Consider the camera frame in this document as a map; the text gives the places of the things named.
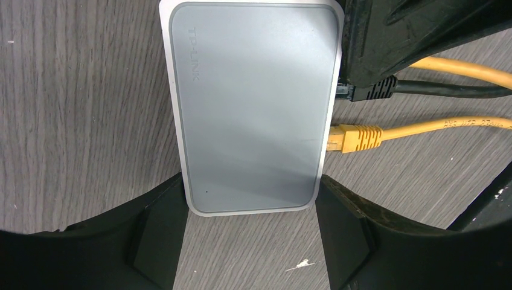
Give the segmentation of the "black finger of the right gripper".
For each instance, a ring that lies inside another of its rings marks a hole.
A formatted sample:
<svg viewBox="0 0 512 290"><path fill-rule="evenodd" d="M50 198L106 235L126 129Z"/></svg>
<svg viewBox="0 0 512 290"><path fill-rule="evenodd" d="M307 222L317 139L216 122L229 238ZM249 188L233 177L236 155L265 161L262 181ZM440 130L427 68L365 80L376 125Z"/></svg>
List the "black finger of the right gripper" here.
<svg viewBox="0 0 512 290"><path fill-rule="evenodd" d="M341 1L340 78L367 87L412 63L511 28L511 1Z"/></svg>

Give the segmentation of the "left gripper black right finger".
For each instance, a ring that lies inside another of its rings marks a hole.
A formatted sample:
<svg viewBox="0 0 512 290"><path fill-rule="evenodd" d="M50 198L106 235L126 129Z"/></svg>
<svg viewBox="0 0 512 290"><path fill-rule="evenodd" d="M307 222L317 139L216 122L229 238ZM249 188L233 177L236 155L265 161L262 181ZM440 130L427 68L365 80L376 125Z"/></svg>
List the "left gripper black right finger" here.
<svg viewBox="0 0 512 290"><path fill-rule="evenodd" d="M447 228L413 221L325 175L315 202L331 289L510 289L511 178Z"/></svg>

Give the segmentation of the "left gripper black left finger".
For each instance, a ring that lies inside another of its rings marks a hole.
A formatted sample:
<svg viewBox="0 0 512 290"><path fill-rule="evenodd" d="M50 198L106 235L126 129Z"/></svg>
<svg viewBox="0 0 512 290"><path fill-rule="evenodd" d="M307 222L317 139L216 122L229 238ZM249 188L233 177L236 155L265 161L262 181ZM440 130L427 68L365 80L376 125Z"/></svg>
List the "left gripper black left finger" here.
<svg viewBox="0 0 512 290"><path fill-rule="evenodd" d="M62 231L1 231L1 288L172 289L188 212L176 174Z"/></svg>

